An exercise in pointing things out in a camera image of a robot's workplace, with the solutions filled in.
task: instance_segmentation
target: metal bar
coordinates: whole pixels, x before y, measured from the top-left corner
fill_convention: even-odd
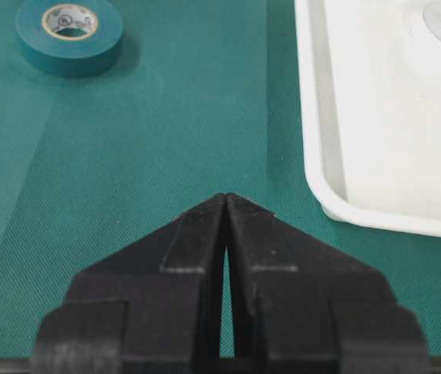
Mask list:
[[[441,356],[431,359],[431,374],[441,374]],[[208,374],[247,374],[252,371],[250,361],[240,358],[221,358],[213,361]],[[30,374],[28,358],[0,358],[0,374]]]
[[[0,374],[29,374],[28,358],[0,358]]]

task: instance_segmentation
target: green fabric surface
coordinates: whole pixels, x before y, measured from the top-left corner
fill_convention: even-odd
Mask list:
[[[305,183],[292,1],[113,0],[122,56],[74,80],[19,55],[21,3],[0,2],[0,356],[30,354],[77,271],[216,192],[383,271],[441,355],[441,238],[333,222]]]

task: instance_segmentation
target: green tablecloth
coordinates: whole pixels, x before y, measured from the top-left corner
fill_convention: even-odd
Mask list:
[[[441,239],[330,221],[305,183],[291,1],[114,0],[122,57],[75,80],[21,58],[21,3],[0,2],[0,356],[75,272],[230,191],[383,271],[441,354]]]

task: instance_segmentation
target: tape label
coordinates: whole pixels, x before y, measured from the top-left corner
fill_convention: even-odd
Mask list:
[[[84,6],[58,4],[45,12],[42,26],[52,37],[66,41],[80,41],[93,35],[99,23],[96,14]],[[83,34],[76,37],[60,34],[60,31],[66,29],[80,30]]]

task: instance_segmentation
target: white tray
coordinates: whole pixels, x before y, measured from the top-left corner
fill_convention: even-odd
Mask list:
[[[441,237],[441,1],[432,3],[295,1],[305,176],[336,220]]]

